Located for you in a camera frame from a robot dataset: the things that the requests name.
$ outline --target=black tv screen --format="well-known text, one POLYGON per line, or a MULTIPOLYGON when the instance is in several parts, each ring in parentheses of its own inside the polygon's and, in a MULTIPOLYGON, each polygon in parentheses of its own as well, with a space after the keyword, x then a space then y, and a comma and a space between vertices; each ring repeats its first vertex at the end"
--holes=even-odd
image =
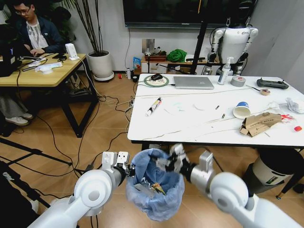
MULTIPOLYGON (((224 26, 236 0, 211 0, 208 27, 224 26)), ((249 16, 256 0, 241 0, 237 8, 249 16)), ((126 27, 199 28, 207 0, 123 0, 126 27)))

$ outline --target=white humanoid robot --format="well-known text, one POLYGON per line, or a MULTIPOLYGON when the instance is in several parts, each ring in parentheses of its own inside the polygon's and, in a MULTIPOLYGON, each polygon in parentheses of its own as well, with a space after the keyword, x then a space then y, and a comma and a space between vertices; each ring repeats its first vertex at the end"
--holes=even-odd
MULTIPOLYGON (((270 201, 256 195, 248 198, 247 187, 238 176, 228 172, 216 175, 211 153, 204 152, 199 158, 199 165, 189 162, 181 144, 173 146, 170 155, 168 160, 152 159, 163 170, 183 174, 220 210, 231 214, 244 227, 301 227, 270 201)), ((127 165, 128 160, 127 152, 119 152, 118 155, 104 152, 101 170, 92 170, 82 175, 76 183, 73 196, 57 201, 29 228, 75 228, 83 216, 99 214, 124 178, 134 176, 135 167, 127 165)))
POLYGON ((210 74, 212 63, 217 55, 221 64, 227 63, 227 59, 232 57, 233 74, 242 73, 244 61, 248 58, 248 49, 258 35, 258 29, 248 26, 247 23, 246 25, 230 26, 230 19, 228 19, 226 28, 218 28, 211 34, 211 52, 208 54, 208 62, 203 75, 210 74))

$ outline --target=game controller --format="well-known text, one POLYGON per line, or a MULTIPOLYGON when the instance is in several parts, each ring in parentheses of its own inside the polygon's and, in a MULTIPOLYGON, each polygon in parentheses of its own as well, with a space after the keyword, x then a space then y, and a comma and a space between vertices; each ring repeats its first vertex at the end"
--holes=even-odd
POLYGON ((281 88, 281 89, 288 89, 289 85, 287 85, 284 80, 282 82, 275 82, 275 81, 265 81, 262 78, 256 81, 259 87, 266 86, 272 88, 281 88))

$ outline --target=blue plastic bag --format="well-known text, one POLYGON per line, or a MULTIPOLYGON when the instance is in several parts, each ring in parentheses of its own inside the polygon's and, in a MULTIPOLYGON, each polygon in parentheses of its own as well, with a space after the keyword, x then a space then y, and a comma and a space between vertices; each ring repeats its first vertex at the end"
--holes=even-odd
POLYGON ((126 186, 127 199, 134 203, 142 212, 156 221, 165 221, 174 216, 180 208, 185 191, 183 176, 174 172, 164 172, 156 167, 149 155, 168 158, 168 155, 158 149, 149 149, 138 153, 132 160, 135 165, 134 178, 128 178, 126 186), (150 183, 159 183, 166 195, 155 194, 150 199, 145 193, 138 191, 134 185, 141 183, 145 177, 150 183))

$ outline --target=paper cup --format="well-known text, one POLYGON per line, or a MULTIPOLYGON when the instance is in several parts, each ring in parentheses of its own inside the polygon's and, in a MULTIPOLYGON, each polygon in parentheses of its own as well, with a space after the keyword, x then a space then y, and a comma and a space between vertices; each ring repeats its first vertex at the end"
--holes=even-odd
POLYGON ((246 102, 240 102, 233 110, 233 115, 239 119, 245 119, 251 114, 249 105, 246 102))

